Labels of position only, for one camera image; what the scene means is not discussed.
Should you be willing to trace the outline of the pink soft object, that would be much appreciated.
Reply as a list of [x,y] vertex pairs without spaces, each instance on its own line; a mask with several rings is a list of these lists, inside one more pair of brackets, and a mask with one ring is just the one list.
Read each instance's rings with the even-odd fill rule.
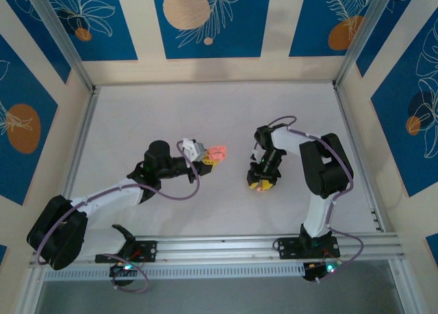
[[227,157],[226,146],[212,146],[207,150],[207,156],[210,160],[222,161]]

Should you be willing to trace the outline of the black controller board green light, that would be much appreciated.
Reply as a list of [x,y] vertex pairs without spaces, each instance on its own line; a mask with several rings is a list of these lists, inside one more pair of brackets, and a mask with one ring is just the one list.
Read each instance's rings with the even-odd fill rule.
[[127,287],[137,275],[138,272],[132,265],[125,263],[117,263],[109,269],[109,277],[115,287]]
[[303,278],[311,283],[320,283],[329,275],[334,274],[342,264],[342,261],[304,263],[305,275]]

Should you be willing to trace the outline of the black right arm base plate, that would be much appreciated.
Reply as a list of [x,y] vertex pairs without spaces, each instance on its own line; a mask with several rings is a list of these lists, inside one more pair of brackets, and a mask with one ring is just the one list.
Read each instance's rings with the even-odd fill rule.
[[323,239],[311,238],[305,241],[299,237],[281,237],[272,243],[280,259],[323,259],[325,256],[339,258],[337,239],[333,236]]

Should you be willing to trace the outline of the aluminium mounting rail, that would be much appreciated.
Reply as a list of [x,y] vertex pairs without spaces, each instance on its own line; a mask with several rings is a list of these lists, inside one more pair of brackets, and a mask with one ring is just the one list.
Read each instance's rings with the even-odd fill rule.
[[[348,261],[350,259],[390,260],[404,258],[400,240],[395,233],[364,233],[345,236],[333,233],[337,239],[336,248],[340,257],[325,256],[326,261]],[[136,236],[135,241],[156,241],[157,255],[154,263],[251,263],[251,262],[316,262],[322,259],[280,259],[272,243],[281,237],[299,237],[291,235],[234,235],[234,236]]]

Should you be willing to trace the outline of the aluminium side rail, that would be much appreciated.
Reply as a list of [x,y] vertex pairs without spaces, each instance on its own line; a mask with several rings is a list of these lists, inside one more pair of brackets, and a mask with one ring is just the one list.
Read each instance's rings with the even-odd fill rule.
[[69,199],[71,197],[75,185],[75,179],[77,178],[77,173],[81,163],[81,158],[83,156],[83,150],[86,145],[89,130],[99,100],[100,91],[100,87],[94,86],[92,92],[90,93],[85,111],[83,113],[81,124],[75,138],[73,152],[68,162],[68,170],[66,172],[66,176],[64,177],[61,188],[58,190],[55,196],[61,195],[66,199]]
[[347,96],[343,93],[341,87],[335,82],[333,82],[333,89],[337,98],[339,109],[343,116],[344,124],[346,126],[352,151],[357,163],[357,169],[359,171],[359,175],[361,176],[362,185],[367,196],[368,204],[372,214],[377,219],[379,231],[382,233],[396,233],[396,229],[391,223],[381,193],[378,190],[376,180],[372,176],[372,172],[366,160],[365,145],[362,142],[361,135],[359,133],[359,126],[354,117],[353,111],[351,110]]

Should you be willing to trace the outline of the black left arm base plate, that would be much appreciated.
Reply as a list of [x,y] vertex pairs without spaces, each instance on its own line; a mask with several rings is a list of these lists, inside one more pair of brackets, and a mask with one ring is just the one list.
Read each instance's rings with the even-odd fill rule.
[[135,241],[130,246],[123,246],[117,254],[118,257],[134,263],[154,263],[156,255],[156,241]]

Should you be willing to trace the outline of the aluminium frame post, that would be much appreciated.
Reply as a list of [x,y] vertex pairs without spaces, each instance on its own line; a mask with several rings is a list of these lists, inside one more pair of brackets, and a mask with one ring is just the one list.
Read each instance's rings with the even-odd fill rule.
[[94,85],[91,81],[91,78],[86,72],[74,44],[68,36],[61,21],[57,17],[57,14],[55,13],[55,10],[53,9],[49,0],[30,0],[30,2],[44,23],[44,26],[49,31],[62,55],[78,76],[80,82],[82,82],[83,86],[87,91],[89,91],[90,94],[94,94]]
[[370,6],[363,17],[363,21],[360,24],[350,47],[348,48],[342,64],[336,74],[333,81],[333,87],[338,91],[346,80],[351,68],[355,65],[357,58],[366,45],[369,37],[371,36],[377,22],[381,18],[388,2],[390,0],[372,0]]

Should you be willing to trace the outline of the aluminium frame leg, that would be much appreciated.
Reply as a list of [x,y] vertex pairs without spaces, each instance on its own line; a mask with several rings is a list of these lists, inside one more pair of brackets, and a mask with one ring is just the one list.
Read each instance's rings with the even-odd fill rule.
[[31,267],[25,270],[13,314],[35,314],[45,273],[45,267]]
[[411,300],[411,294],[408,288],[407,279],[402,269],[401,260],[390,259],[388,260],[388,263],[391,269],[392,276],[394,278],[400,302],[402,304],[403,313],[411,314],[411,310],[413,309],[413,303]]

